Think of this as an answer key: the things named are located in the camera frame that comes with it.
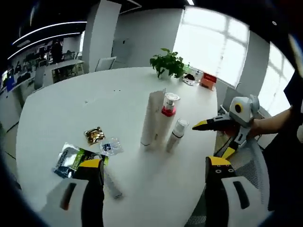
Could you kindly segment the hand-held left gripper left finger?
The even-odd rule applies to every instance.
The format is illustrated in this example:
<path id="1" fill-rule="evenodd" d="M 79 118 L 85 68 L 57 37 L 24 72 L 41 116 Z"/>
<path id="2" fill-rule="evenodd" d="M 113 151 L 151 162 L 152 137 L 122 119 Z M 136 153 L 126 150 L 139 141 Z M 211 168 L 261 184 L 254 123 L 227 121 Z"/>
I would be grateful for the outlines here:
<path id="1" fill-rule="evenodd" d="M 102 227 L 104 162 L 82 162 L 73 178 L 63 179 L 46 197 L 39 212 L 50 227 Z"/>

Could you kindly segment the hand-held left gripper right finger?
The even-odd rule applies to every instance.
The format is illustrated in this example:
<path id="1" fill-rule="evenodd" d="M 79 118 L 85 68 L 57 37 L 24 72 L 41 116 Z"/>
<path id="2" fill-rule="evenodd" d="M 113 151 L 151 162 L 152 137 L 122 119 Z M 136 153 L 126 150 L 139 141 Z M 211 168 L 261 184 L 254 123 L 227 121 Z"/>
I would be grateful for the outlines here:
<path id="1" fill-rule="evenodd" d="M 258 227 L 263 221 L 260 191 L 221 157 L 205 160 L 207 227 Z"/>

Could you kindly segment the person's right hand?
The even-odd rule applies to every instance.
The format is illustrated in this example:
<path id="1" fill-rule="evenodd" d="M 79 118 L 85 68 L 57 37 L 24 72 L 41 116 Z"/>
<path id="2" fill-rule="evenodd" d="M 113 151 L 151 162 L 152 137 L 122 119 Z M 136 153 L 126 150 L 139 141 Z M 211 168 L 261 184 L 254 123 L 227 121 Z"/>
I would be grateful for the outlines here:
<path id="1" fill-rule="evenodd" d="M 256 136 L 262 135 L 264 133 L 264 129 L 263 129 L 263 120 L 262 119 L 254 119 L 252 125 L 251 125 L 251 129 L 246 137 L 246 139 L 252 139 Z"/>

